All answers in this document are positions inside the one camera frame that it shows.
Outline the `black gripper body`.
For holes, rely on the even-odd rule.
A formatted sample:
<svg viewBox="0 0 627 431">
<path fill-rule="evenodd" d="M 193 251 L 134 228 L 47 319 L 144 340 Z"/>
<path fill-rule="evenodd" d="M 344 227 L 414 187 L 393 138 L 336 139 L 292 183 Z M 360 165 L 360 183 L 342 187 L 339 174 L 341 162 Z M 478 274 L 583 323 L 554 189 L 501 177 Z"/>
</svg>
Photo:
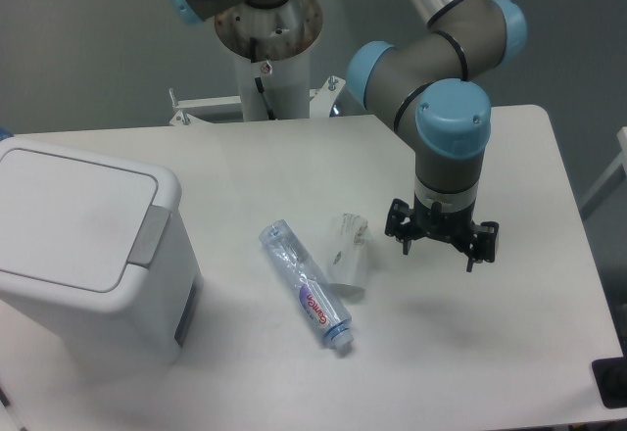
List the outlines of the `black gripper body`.
<svg viewBox="0 0 627 431">
<path fill-rule="evenodd" d="M 456 248 L 471 247 L 476 242 L 472 219 L 474 206 L 475 202 L 472 202 L 457 212 L 436 209 L 435 214 L 432 214 L 432 207 L 424 206 L 415 196 L 411 217 L 411 240 L 428 238 L 451 244 Z"/>
</svg>

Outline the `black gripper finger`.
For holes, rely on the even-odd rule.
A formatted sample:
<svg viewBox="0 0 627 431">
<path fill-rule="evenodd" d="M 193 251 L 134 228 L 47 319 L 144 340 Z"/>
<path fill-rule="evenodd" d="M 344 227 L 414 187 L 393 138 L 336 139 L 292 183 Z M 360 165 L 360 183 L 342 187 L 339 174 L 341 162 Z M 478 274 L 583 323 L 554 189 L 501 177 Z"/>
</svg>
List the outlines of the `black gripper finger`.
<svg viewBox="0 0 627 431">
<path fill-rule="evenodd" d="M 414 224 L 414 211 L 408 203 L 398 198 L 392 201 L 387 214 L 384 233 L 402 244 L 404 255 L 410 252 L 411 243 L 415 240 L 416 226 Z"/>
<path fill-rule="evenodd" d="M 476 264 L 493 263 L 499 246 L 500 226 L 495 221 L 470 224 L 468 230 L 453 239 L 453 246 L 466 255 L 466 271 L 471 272 Z"/>
</svg>

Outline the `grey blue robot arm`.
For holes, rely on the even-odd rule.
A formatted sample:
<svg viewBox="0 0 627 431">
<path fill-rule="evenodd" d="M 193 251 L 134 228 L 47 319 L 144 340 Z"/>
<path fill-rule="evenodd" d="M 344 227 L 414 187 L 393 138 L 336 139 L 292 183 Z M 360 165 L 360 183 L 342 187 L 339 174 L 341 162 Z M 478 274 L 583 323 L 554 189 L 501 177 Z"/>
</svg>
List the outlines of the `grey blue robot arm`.
<svg viewBox="0 0 627 431">
<path fill-rule="evenodd" d="M 524 47 L 527 23 L 510 0 L 411 0 L 428 32 L 399 49 L 364 45 L 347 68 L 351 95 L 415 154 L 414 198 L 394 200 L 385 232 L 404 247 L 428 238 L 490 263 L 499 227 L 475 222 L 491 134 L 491 103 L 475 77 Z M 188 24 L 212 21 L 231 53 L 245 120 L 310 115 L 309 52 L 319 37 L 316 0 L 170 0 Z"/>
</svg>

